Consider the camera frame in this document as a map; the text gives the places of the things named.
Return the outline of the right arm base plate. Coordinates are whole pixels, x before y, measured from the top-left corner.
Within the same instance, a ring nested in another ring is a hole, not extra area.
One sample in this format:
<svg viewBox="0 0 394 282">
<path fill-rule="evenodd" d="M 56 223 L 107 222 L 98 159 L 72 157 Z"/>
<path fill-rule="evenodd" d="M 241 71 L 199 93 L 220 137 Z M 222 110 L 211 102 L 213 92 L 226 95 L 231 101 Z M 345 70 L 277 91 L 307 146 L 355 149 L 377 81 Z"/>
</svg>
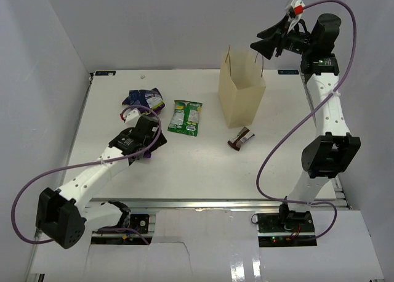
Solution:
<svg viewBox="0 0 394 282">
<path fill-rule="evenodd" d="M 305 221 L 284 223 L 278 213 L 257 213 L 251 217 L 257 227 L 260 248 L 291 248 L 317 246 L 312 217 Z"/>
</svg>

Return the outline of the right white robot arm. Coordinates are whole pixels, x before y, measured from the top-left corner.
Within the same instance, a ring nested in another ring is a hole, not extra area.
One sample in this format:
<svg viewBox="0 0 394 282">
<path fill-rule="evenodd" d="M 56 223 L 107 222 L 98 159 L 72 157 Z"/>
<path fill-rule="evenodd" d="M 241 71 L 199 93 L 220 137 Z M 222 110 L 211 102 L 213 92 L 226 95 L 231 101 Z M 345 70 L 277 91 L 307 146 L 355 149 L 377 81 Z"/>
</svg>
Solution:
<svg viewBox="0 0 394 282">
<path fill-rule="evenodd" d="M 333 53 L 341 19 L 322 14 L 311 32 L 298 15 L 285 15 L 279 23 L 258 33 L 251 48 L 266 59 L 288 50 L 301 56 L 300 70 L 312 103 L 309 117 L 315 120 L 316 135 L 302 151 L 302 173 L 293 191 L 281 201 L 276 224 L 286 232 L 299 231 L 312 222 L 311 206 L 320 190 L 346 171 L 361 147 L 351 134 L 340 102 L 339 66 Z"/>
</svg>

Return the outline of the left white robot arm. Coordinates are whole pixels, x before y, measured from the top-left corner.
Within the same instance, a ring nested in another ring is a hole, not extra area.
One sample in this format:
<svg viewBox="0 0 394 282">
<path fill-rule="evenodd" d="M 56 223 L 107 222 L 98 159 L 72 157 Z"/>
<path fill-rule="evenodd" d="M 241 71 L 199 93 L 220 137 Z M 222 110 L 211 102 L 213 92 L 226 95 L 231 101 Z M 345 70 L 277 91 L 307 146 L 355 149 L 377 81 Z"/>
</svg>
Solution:
<svg viewBox="0 0 394 282">
<path fill-rule="evenodd" d="M 131 210 L 125 204 L 109 200 L 89 207 L 88 203 L 145 152 L 151 153 L 167 142 L 158 127 L 157 119 L 139 117 L 135 126 L 110 141 L 93 166 L 56 190 L 43 190 L 38 199 L 36 227 L 64 249 L 74 246 L 85 230 L 94 232 L 107 227 L 116 232 L 127 230 Z"/>
</svg>

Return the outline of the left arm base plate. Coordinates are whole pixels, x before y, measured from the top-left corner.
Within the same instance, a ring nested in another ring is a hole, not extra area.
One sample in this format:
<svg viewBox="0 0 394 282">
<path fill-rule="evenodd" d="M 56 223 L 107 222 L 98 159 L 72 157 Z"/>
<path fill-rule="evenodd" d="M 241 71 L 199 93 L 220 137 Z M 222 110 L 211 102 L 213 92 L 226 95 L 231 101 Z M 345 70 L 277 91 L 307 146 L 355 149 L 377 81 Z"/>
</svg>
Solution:
<svg viewBox="0 0 394 282">
<path fill-rule="evenodd" d="M 147 234 L 149 232 L 150 215 L 149 214 L 131 214 L 128 224 L 117 224 L 114 227 L 103 227 L 94 233 L 104 234 L 122 234 L 125 240 L 140 240 L 144 244 L 149 244 Z"/>
</svg>

